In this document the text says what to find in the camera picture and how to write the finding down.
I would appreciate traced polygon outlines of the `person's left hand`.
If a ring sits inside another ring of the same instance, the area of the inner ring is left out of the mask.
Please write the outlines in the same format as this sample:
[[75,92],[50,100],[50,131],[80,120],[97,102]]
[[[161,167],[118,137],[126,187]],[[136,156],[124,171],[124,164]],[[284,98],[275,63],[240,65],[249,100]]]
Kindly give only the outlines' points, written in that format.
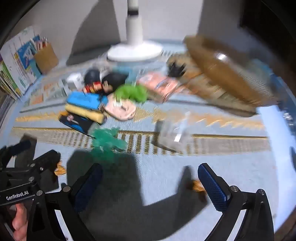
[[12,221],[14,228],[13,237],[17,241],[27,240],[27,209],[22,203],[16,204],[16,215]]

